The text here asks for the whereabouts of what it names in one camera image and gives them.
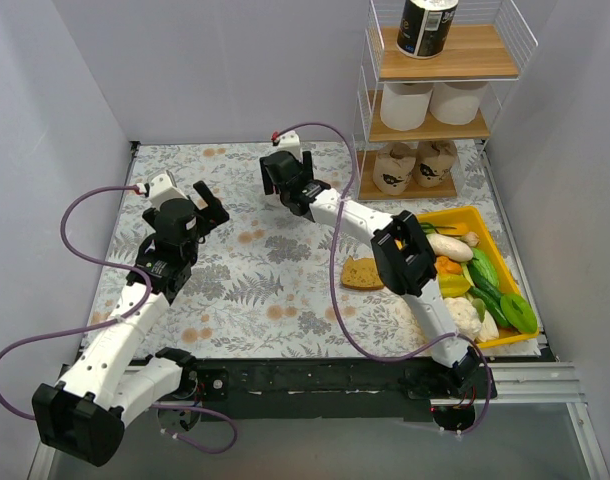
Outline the black roll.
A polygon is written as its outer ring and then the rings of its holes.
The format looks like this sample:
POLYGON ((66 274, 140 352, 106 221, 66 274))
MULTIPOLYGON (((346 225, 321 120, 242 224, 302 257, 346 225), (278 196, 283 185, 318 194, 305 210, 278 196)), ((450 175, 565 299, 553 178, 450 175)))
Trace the black roll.
POLYGON ((458 0, 406 1, 396 39, 398 50, 416 59, 430 59, 439 55, 458 4, 458 0))

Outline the brown roll barcode label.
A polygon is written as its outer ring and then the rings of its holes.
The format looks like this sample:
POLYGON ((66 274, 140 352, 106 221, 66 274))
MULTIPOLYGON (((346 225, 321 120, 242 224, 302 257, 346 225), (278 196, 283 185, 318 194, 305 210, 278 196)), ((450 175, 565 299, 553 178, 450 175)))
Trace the brown roll barcode label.
POLYGON ((436 187, 447 179, 457 160, 457 148, 452 140, 421 141, 416 149, 413 178, 421 187, 436 187))

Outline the white paper roll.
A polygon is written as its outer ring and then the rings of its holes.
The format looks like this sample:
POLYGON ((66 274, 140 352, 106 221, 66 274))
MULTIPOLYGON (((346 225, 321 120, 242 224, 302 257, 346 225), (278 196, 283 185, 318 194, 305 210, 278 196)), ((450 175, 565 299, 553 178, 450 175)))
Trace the white paper roll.
POLYGON ((425 121, 433 92, 431 83, 385 83, 380 107, 383 124, 396 131, 409 131, 425 121))
POLYGON ((474 120, 488 83, 437 82, 434 84, 429 111, 441 123, 466 125, 474 120))

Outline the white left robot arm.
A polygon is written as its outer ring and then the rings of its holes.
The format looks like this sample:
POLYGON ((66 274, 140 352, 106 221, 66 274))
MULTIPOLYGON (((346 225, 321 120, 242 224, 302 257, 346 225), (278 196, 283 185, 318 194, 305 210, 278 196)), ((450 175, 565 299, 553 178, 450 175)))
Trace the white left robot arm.
POLYGON ((125 371, 154 324, 170 309, 191 277, 204 238, 229 215, 202 181, 198 207, 167 173, 144 186, 151 206, 143 218, 153 232, 139 246, 110 317, 79 359, 53 386, 32 397, 41 441, 94 466, 118 450, 126 427, 157 400, 195 400, 204 385, 191 370, 194 357, 164 349, 132 376, 125 371))

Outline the brown roll cartoon print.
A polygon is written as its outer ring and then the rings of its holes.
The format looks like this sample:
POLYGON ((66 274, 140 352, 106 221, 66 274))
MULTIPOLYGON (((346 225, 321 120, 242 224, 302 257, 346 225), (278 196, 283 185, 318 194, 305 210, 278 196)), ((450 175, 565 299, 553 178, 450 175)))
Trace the brown roll cartoon print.
POLYGON ((372 179, 384 194, 401 195, 412 178, 415 151, 402 142, 391 142, 376 152, 372 179))

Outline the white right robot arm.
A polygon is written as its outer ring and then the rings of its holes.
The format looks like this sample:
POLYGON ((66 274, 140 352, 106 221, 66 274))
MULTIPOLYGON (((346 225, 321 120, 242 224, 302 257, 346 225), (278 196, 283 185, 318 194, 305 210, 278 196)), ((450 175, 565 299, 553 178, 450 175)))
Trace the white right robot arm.
POLYGON ((454 398, 469 392, 484 356, 457 330, 440 292, 436 256, 416 216, 406 210, 393 216, 368 208, 316 180, 309 151, 301 161, 282 150, 262 157, 259 163, 265 194, 276 195, 296 216, 332 227, 333 243, 345 233, 372 249, 380 280, 405 301, 428 340, 409 354, 379 357, 364 350, 338 318, 349 343, 364 357, 381 363, 402 362, 429 351, 441 366, 439 389, 454 398))

